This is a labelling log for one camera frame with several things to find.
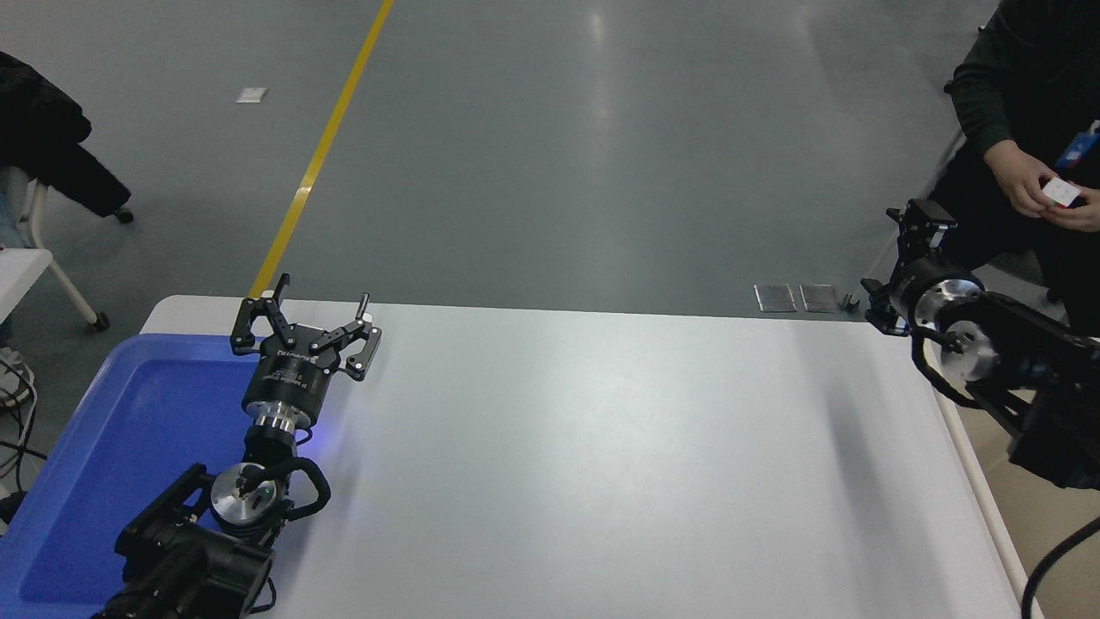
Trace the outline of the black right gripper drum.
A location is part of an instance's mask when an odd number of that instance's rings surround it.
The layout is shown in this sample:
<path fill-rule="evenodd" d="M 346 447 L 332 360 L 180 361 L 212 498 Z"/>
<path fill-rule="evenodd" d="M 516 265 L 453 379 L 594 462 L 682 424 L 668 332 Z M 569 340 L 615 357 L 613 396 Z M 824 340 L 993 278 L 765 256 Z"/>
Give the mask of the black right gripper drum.
<path fill-rule="evenodd" d="M 970 270 L 932 252 L 897 270 L 886 286 L 884 333 L 908 336 L 913 329 L 942 333 L 938 316 L 950 303 L 970 297 Z"/>

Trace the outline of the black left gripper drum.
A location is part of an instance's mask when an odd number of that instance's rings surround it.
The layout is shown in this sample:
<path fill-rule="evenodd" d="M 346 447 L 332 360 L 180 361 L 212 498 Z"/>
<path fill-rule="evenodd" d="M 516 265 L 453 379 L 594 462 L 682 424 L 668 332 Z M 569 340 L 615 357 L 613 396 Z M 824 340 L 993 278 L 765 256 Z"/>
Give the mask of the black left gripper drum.
<path fill-rule="evenodd" d="M 336 349 L 310 349 L 326 330 L 296 325 L 287 347 L 278 334 L 260 342 L 260 360 L 242 399 L 245 414 L 258 419 L 277 412 L 292 414 L 295 425 L 318 422 L 327 388 L 340 362 Z"/>

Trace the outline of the person's right hand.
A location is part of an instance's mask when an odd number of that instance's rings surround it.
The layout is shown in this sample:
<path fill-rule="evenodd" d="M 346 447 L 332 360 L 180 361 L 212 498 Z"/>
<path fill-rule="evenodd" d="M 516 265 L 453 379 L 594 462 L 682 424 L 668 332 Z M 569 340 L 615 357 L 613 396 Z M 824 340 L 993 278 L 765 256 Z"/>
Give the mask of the person's right hand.
<path fill-rule="evenodd" d="M 1011 139 L 991 145 L 981 157 L 1018 214 L 1030 218 L 1048 215 L 1054 202 L 1042 188 L 1046 181 L 1058 177 L 1048 165 L 1018 148 L 1018 142 Z"/>

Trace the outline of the person's left hand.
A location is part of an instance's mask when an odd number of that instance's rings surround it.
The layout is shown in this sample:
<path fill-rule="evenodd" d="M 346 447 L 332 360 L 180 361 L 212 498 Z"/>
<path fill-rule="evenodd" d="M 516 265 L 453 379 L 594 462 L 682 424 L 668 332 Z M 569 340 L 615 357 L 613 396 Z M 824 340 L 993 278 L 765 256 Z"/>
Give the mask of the person's left hand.
<path fill-rule="evenodd" d="M 1079 197 L 1084 200 L 1084 205 L 1076 208 L 1049 206 L 1042 211 L 1042 218 L 1054 226 L 1081 234 L 1096 234 L 1099 231 L 1099 191 L 1081 187 Z"/>

